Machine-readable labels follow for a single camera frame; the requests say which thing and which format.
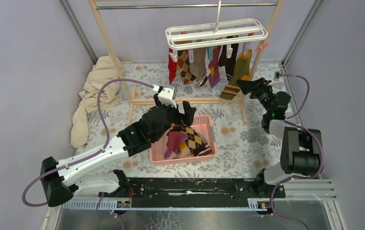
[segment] floral tablecloth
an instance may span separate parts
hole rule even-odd
[[[276,63],[260,64],[254,79],[264,77],[272,80],[275,71],[279,71],[279,65]],[[199,87],[196,83],[183,85],[177,76],[172,84],[178,89],[177,97],[218,97],[228,83],[224,68],[221,68],[220,72],[221,82],[213,89],[208,83],[204,87]],[[167,64],[125,64],[125,78],[168,85]],[[133,84],[128,85],[132,91]],[[275,86],[274,91],[285,91],[285,86]],[[138,86],[136,97],[152,98],[153,94],[151,89]],[[130,104],[124,89],[120,91],[119,97],[119,104],[103,111],[111,136],[127,126]],[[113,169],[121,169],[128,177],[254,178],[260,169],[279,162],[281,140],[265,133],[261,128],[262,114],[265,110],[257,100],[246,97],[245,105],[248,124],[243,125],[240,105],[237,103],[192,104],[197,108],[197,114],[208,114],[212,117],[218,154],[211,161],[156,166],[149,160],[149,152],[146,150],[126,161],[108,163],[92,173],[107,173]],[[133,120],[137,121],[151,106],[135,106]],[[78,148],[76,154],[105,142],[106,132],[98,113],[90,114],[88,120],[88,144]]]

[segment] plastic laundry basket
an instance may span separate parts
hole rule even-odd
[[[163,135],[160,140],[153,144],[150,149],[150,160],[155,165],[188,163],[194,161],[208,161],[212,160],[218,153],[217,143],[215,141],[214,129],[212,127],[212,120],[210,115],[194,116],[194,122],[191,127],[199,134],[203,135],[208,141],[212,153],[206,156],[187,157],[182,159],[165,159],[164,153],[167,149],[168,136]]]

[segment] clothes rack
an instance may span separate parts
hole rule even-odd
[[[100,1],[126,1],[126,0],[88,0],[89,5],[91,7],[92,13],[94,18],[98,24],[98,28],[102,34],[102,37],[106,43],[106,46],[109,50],[109,55],[111,56],[118,76],[120,78],[124,78],[123,73],[121,72],[121,67],[119,66],[116,60],[116,52],[112,45],[111,39],[109,38],[108,31],[103,23],[101,14],[99,13],[100,10],[122,10],[122,9],[162,9],[162,8],[202,8],[202,7],[218,7],[218,4],[191,4],[191,5],[130,5],[130,6],[97,6],[96,2]],[[283,0],[276,0],[277,2],[274,3],[243,3],[243,4],[220,4],[221,7],[256,7],[256,6],[271,6],[274,7],[273,13],[270,18],[270,22],[267,25],[267,33],[268,36],[261,41],[260,45],[266,45],[267,40],[269,38],[270,32],[273,30],[275,21],[283,4]],[[257,52],[256,57],[254,59],[253,65],[250,69],[250,79],[253,78],[254,73],[256,72],[256,68],[260,63],[260,59],[263,55],[263,50]],[[129,119],[128,123],[132,123],[133,119],[133,110],[135,105],[153,105],[153,99],[137,99],[135,98],[137,85],[134,85],[133,93],[129,90],[126,82],[122,83],[123,87],[125,88],[127,98],[130,102],[130,110],[129,110]],[[239,92],[238,96],[235,97],[233,100],[225,100],[219,97],[204,97],[204,98],[176,98],[175,101],[181,104],[183,101],[189,101],[191,104],[211,104],[211,103],[240,103],[240,108],[242,111],[243,123],[247,123],[246,117],[246,109],[244,104],[245,96],[242,92]]]

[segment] gray wall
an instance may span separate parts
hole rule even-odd
[[[91,68],[59,2],[0,0],[0,230],[40,229],[46,207],[22,204],[49,156],[70,154],[72,114]],[[31,202],[46,198],[38,183]]]
[[[68,0],[97,56],[108,49],[87,0]],[[259,3],[273,0],[222,0],[222,3]],[[284,0],[262,60],[282,60],[290,48],[314,0]],[[217,4],[218,0],[143,0],[98,2],[97,5]],[[220,21],[254,18],[265,27],[274,7],[221,8]],[[171,26],[214,23],[217,8],[139,9],[100,11],[119,58],[122,61],[166,62],[165,30]],[[258,42],[253,42],[253,49]]]
[[[322,131],[324,174],[349,230],[365,229],[365,1],[324,1],[288,64],[311,84],[302,111]],[[305,85],[293,80],[301,101]]]

